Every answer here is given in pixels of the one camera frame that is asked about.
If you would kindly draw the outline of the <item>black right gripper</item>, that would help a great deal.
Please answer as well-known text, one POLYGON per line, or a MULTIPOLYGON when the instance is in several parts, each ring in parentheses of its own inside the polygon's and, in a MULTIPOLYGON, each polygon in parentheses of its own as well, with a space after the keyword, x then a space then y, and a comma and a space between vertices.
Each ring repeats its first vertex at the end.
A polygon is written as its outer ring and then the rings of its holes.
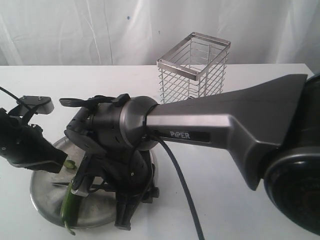
POLYGON ((152 203, 160 189, 155 186, 155 163, 150 150, 117 149, 94 155, 94 176, 102 182, 94 187, 116 194, 115 226, 131 230, 137 202, 152 203))

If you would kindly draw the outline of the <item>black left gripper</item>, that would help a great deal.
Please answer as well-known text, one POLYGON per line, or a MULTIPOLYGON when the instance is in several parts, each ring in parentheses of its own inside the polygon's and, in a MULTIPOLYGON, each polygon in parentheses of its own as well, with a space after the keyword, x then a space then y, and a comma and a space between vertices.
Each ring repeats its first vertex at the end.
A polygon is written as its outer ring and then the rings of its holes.
POLYGON ((58 174, 68 155, 43 137, 39 125, 24 125, 1 108, 0 156, 16 168, 58 174))

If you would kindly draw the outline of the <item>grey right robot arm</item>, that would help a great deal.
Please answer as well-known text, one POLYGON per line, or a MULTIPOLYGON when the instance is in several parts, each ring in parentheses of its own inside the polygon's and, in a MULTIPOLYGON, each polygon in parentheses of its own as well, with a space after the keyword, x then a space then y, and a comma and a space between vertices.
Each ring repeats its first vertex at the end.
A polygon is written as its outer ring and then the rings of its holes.
POLYGON ((289 74, 246 89, 158 104, 148 96, 61 98, 78 108, 66 137, 84 150, 74 194, 114 192, 115 226, 159 196, 150 150, 167 142, 229 152, 246 184, 303 229, 320 232, 320 77, 289 74))

